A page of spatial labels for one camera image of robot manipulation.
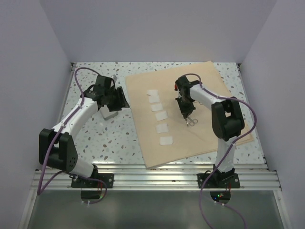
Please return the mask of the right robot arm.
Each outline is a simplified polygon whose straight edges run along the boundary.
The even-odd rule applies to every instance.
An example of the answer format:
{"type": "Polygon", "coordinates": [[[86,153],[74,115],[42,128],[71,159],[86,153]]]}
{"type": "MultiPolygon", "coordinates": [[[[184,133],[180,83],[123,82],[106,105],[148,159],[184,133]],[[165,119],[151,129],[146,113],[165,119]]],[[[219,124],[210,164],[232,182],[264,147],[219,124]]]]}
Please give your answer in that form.
{"type": "Polygon", "coordinates": [[[224,187],[235,175],[233,141],[241,135],[245,127],[239,102],[233,97],[220,96],[208,90],[200,78],[189,81],[187,75],[175,81],[174,90],[178,92],[175,100],[188,126],[193,126],[197,122],[190,118],[196,109],[195,102],[211,111],[212,130],[218,138],[218,149],[213,171],[204,178],[204,187],[224,187]]]}

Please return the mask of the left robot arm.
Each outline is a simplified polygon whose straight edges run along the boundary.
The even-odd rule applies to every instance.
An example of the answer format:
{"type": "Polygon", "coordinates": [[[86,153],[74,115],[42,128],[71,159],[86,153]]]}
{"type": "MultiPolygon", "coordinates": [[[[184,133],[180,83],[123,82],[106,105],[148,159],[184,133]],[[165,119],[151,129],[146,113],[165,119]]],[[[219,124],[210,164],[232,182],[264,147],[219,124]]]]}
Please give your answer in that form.
{"type": "Polygon", "coordinates": [[[88,187],[98,184],[95,166],[78,157],[74,139],[85,123],[102,108],[115,113],[129,108],[122,87],[115,86],[111,77],[98,75],[95,84],[81,95],[75,107],[51,129],[39,134],[39,163],[47,167],[82,177],[88,187]]]}

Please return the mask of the steel surgical scissors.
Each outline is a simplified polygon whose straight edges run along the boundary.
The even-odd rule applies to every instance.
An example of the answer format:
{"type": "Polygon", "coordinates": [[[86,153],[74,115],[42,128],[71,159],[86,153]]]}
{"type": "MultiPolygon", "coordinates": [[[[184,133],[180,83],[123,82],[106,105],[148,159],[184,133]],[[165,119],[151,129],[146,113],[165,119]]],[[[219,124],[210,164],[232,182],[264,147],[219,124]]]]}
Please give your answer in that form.
{"type": "Polygon", "coordinates": [[[188,127],[189,126],[195,126],[195,124],[198,123],[197,119],[191,118],[189,116],[185,118],[185,121],[186,121],[186,124],[187,124],[188,127]]]}

